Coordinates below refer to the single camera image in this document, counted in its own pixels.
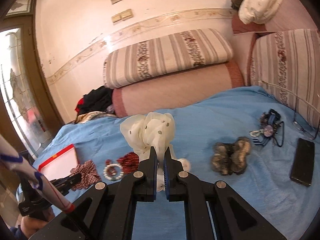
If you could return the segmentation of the person left hand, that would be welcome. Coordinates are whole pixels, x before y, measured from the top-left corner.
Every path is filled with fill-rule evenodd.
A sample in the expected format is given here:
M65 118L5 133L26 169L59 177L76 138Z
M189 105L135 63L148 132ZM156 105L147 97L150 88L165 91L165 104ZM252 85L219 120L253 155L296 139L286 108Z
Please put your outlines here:
M20 227L27 239L29 239L33 234L45 227L48 222L55 217L51 207L44 210L43 214L45 217L44 220L32 218L30 216L22 217Z

